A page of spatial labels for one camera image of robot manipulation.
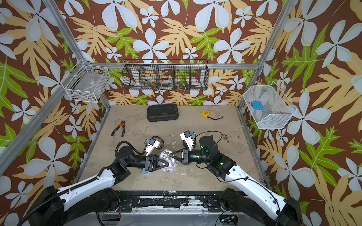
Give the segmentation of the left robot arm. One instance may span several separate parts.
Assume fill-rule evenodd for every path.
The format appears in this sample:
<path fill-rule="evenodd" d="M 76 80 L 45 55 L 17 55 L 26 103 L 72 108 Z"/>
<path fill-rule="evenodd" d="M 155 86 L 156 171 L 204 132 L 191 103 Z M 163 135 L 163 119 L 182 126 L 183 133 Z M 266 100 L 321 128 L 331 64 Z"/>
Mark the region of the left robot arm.
<path fill-rule="evenodd" d="M 18 225 L 63 226 L 90 212 L 117 209 L 120 197 L 112 187 L 130 175 L 129 167 L 153 172 L 167 166 L 169 163 L 158 156 L 145 156 L 129 142 L 121 141 L 115 149 L 115 160 L 109 166 L 76 184 L 46 188 Z"/>

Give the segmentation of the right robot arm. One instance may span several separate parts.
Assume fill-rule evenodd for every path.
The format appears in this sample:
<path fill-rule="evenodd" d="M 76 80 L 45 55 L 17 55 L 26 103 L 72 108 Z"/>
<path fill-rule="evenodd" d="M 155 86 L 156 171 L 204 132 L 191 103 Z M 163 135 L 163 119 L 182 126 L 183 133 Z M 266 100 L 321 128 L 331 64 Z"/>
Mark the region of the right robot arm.
<path fill-rule="evenodd" d="M 204 163 L 221 183 L 229 183 L 239 192 L 227 188 L 220 196 L 225 212 L 245 213 L 265 226 L 300 226 L 302 214 L 298 201 L 284 198 L 253 179 L 230 157 L 221 153 L 213 136 L 203 136 L 200 148 L 195 148 L 196 136 L 192 132 L 180 135 L 184 149 L 171 153 L 171 157 L 183 165 Z"/>

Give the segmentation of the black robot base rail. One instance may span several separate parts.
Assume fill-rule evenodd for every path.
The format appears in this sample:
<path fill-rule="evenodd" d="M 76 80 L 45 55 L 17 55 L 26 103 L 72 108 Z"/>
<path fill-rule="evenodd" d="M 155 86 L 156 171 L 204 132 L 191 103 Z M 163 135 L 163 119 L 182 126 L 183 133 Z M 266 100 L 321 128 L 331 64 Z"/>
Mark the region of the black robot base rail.
<path fill-rule="evenodd" d="M 115 200 L 101 213 L 121 215 L 217 214 L 224 211 L 223 191 L 113 191 L 97 192 L 103 202 Z"/>

